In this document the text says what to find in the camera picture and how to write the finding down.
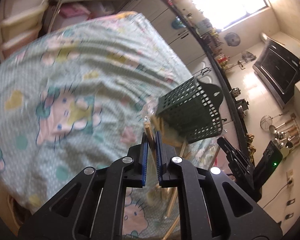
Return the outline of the wooden chopstick pair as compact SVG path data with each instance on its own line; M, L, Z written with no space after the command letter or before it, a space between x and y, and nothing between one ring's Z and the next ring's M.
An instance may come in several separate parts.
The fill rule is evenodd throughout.
M155 152L155 141L154 141L154 135L153 135L153 129L151 127L151 123L149 121L144 121L143 127L145 130L145 134L148 139L148 145L150 149L150 182L147 182L147 185L149 186L149 191L147 192L147 200L150 205L154 205L155 199L161 196L161 188L158 183L157 178L157 160L156 160L156 152Z

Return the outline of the dark green perforated utensil basket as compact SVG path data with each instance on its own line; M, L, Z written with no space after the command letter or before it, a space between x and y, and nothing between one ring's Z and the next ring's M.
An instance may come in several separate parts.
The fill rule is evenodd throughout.
M221 135L223 98L220 87L192 77L159 99L156 116L191 144Z

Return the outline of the black kitchen countertop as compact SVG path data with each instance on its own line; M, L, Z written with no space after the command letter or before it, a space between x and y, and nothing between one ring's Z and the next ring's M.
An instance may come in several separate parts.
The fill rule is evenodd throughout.
M223 91L224 98L226 100L228 110L231 116L232 121L234 122L234 126L236 129L236 135L238 140L239 149L243 154L245 154L247 157L250 157L249 151L248 151L248 144L246 139L246 131L244 130L245 126L242 125L239 113L237 111L237 108L235 106L235 101L230 94L230 83L226 77L226 75L223 73L221 67L219 66L218 62L215 60L212 54L212 50L210 47L206 44L206 42L199 37L199 35L196 33L195 28L190 26L186 18L182 15L182 13L177 9L175 5L172 4L172 2L168 0L161 0L166 6L168 6L172 12L180 18L181 22L186 26L188 31L194 36L196 41L201 46L202 50L206 54L207 58L209 59L212 68L214 69L218 80L221 84L221 88Z

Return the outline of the black box with green light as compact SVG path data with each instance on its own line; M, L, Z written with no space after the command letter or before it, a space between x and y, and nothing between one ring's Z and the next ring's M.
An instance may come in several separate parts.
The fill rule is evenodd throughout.
M259 191L283 159L277 146L270 141L253 172L254 189Z

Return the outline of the green hanging spatula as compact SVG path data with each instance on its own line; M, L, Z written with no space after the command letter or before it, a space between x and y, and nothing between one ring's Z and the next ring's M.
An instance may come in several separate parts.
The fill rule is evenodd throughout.
M282 154L283 159L285 159L290 153L296 150L300 146L300 142L294 144L293 146L283 147L281 148L280 152Z

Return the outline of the hanging metal ladle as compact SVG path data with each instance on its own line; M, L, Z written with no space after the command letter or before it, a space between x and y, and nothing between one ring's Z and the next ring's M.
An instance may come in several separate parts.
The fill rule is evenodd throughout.
M271 134L275 134L275 133L279 130L279 128L281 128L281 127L283 127L283 126L285 126L285 125L291 123L293 120L294 120L294 119L289 119L289 120L287 120L286 122L280 124L279 126L270 125L270 126L269 126L269 131L270 131L270 133L271 133Z

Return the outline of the loose wooden chopsticks on table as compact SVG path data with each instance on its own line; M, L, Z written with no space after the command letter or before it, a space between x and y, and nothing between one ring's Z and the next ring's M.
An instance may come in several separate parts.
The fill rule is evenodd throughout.
M191 152L185 153L185 150L186 150L187 147L188 147L188 143L186 141L184 141L182 146L181 146L181 150L179 152L179 157L182 157L182 158L185 158L185 159L189 158L189 156L191 155ZM177 200L177 196L178 196L177 188L173 188L172 196L170 198L170 202L169 202L167 212L166 212L166 217L167 218L170 217L170 215L172 213L175 202ZM179 215L177 215L176 219L173 221L172 225L169 227L169 229L167 230L167 232L163 236L162 240L167 240L169 238L169 236L174 231L175 227L178 225L179 220L180 220L180 217L179 217Z

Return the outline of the black range hood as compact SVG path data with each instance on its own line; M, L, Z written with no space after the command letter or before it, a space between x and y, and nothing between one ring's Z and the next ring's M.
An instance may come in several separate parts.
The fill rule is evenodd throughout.
M294 96L300 81L300 59L272 39L267 39L253 70L269 89L281 108Z

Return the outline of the Hello Kitty patterned tablecloth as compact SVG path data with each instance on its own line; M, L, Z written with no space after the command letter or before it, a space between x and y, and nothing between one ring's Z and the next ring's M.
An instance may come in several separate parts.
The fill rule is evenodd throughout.
M192 74L143 14L127 11L45 35L0 65L0 186L18 225L83 168L139 143L159 99Z

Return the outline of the blue bag on cabinet door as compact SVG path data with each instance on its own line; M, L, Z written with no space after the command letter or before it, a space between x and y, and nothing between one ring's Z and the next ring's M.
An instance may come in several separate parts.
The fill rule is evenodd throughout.
M178 30L178 29L181 29L181 28L185 28L185 25L183 24L183 22L180 20L179 17L176 17L172 23L171 23L171 26L173 29L175 30Z

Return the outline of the pink lidded storage bin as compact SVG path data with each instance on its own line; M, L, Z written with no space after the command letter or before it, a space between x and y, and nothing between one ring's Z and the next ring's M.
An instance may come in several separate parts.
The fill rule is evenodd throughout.
M90 16L90 11L81 3L66 3L60 8L51 30L65 28L80 22L86 21Z

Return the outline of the wall power socket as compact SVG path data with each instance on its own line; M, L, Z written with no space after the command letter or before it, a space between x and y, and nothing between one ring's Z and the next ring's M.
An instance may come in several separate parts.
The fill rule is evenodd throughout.
M286 173L287 176L287 187L292 187L294 185L294 177L293 177L294 173L293 170L289 170Z

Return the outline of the round wall ventilation fan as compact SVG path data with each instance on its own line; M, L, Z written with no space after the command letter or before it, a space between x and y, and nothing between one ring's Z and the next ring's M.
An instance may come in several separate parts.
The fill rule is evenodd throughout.
M224 40L226 41L226 44L229 47L237 47L240 45L241 43L241 38L239 37L239 35L237 33L227 33L224 36Z

